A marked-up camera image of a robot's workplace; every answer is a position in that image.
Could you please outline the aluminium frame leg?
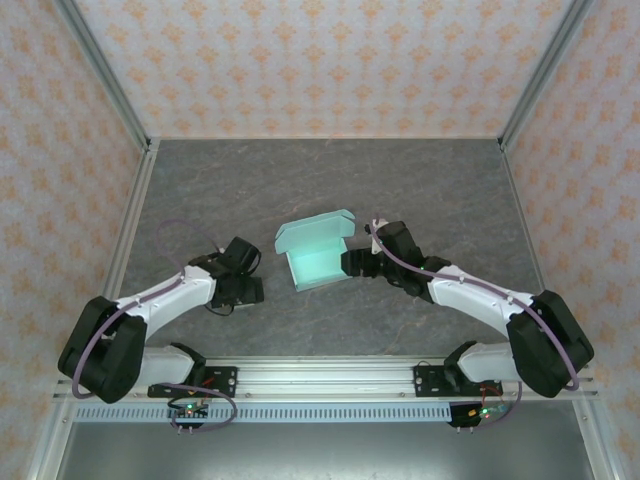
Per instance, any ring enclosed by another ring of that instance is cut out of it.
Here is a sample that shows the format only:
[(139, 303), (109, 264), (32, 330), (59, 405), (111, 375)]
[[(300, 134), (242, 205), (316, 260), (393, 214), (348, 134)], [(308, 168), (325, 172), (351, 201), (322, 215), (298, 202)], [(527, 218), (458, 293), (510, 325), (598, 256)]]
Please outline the aluminium frame leg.
[(54, 402), (44, 422), (26, 480), (56, 480), (73, 427), (76, 404)]
[(594, 480), (626, 480), (600, 400), (572, 401)]

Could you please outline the aluminium table side rail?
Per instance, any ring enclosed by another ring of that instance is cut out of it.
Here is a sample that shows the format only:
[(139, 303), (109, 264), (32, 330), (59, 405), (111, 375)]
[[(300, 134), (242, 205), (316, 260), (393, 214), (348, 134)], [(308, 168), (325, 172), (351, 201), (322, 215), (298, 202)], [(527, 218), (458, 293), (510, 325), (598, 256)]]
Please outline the aluminium table side rail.
[(514, 196), (514, 200), (516, 203), (516, 208), (518, 211), (518, 215), (524, 230), (524, 235), (526, 238), (526, 243), (527, 243), (527, 247), (533, 262), (533, 266), (534, 266), (534, 270), (535, 270), (535, 274), (536, 274), (536, 278), (537, 281), (539, 283), (539, 286), (544, 289), (545, 287), (547, 287), (547, 275), (546, 272), (544, 271), (543, 266), (540, 263), (539, 257), (538, 257), (538, 253), (536, 251), (535, 245), (534, 245), (534, 240), (533, 237), (531, 235), (531, 230), (529, 228), (529, 224), (525, 215), (525, 209), (524, 209), (524, 203), (521, 199), (520, 196), (520, 192), (518, 189), (518, 185), (516, 182), (516, 177), (515, 177), (515, 170), (511, 165), (510, 162), (510, 158), (508, 155), (508, 149), (506, 144), (502, 141), (501, 138), (498, 139), (498, 146), (500, 148), (500, 152), (501, 152), (501, 157), (502, 157), (502, 162), (504, 164), (508, 179), (509, 179), (509, 184)]
[(160, 142), (158, 137), (150, 139), (133, 178), (117, 241), (100, 290), (100, 294), (107, 298), (119, 297)]

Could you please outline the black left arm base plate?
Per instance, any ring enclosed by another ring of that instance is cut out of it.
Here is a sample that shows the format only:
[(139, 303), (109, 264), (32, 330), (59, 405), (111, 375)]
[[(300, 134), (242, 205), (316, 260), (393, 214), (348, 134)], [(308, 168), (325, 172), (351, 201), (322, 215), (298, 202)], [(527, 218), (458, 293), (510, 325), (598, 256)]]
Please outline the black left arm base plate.
[(233, 398), (237, 386), (238, 368), (233, 366), (205, 366), (199, 373), (190, 374), (182, 383), (189, 386), (189, 389), (178, 389), (166, 387), (159, 384), (151, 385), (147, 389), (147, 396), (150, 398), (208, 398), (210, 394), (195, 391), (194, 387), (214, 390), (224, 393)]

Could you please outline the long aluminium mounting beam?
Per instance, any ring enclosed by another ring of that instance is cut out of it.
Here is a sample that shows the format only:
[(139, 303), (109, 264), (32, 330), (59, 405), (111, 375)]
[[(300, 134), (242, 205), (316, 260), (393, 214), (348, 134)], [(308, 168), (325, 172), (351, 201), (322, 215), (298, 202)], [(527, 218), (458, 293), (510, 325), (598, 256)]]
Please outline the long aluminium mounting beam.
[(230, 356), (213, 366), (238, 369), (237, 402), (408, 402), (413, 367), (440, 365), (424, 356)]

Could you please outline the aluminium frame post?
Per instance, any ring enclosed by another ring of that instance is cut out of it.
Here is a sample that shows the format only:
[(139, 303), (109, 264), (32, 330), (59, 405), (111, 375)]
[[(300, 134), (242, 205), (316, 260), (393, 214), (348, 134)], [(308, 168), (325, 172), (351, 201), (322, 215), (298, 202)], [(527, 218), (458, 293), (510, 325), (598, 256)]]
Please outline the aluminium frame post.
[(52, 2), (105, 89), (107, 97), (124, 123), (126, 131), (134, 143), (142, 151), (146, 151), (149, 148), (151, 139), (112, 69), (106, 54), (91, 31), (77, 1), (52, 0)]
[(502, 134), (497, 138), (503, 153), (506, 153), (516, 141), (517, 135), (570, 46), (576, 32), (581, 27), (593, 2), (594, 0), (571, 0), (566, 13), (526, 83)]

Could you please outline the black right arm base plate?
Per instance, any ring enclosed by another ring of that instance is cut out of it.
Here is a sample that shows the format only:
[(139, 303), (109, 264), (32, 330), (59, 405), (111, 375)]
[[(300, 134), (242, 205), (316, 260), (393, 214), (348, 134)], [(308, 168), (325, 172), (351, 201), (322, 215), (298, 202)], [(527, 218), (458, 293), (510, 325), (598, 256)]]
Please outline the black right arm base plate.
[(413, 385), (417, 397), (501, 396), (502, 384), (493, 381), (474, 382), (457, 367), (417, 364), (413, 367)]

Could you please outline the grey metal sheet shelf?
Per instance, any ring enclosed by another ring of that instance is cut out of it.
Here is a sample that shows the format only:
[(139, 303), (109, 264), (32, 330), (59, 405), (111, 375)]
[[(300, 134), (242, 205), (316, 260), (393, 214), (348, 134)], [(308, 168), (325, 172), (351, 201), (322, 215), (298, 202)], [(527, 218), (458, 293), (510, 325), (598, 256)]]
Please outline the grey metal sheet shelf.
[(237, 424), (179, 435), (159, 424), (78, 424), (56, 480), (595, 480), (580, 433), (510, 421)]

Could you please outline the foldable paper box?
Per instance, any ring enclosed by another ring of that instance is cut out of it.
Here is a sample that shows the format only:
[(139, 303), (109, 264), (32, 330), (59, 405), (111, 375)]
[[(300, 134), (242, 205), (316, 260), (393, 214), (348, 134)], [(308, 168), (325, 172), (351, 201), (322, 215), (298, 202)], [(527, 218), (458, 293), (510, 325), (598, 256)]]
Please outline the foldable paper box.
[(355, 216), (346, 209), (283, 224), (275, 236), (275, 251), (286, 256), (297, 292), (348, 278), (341, 255), (346, 238), (355, 234)]

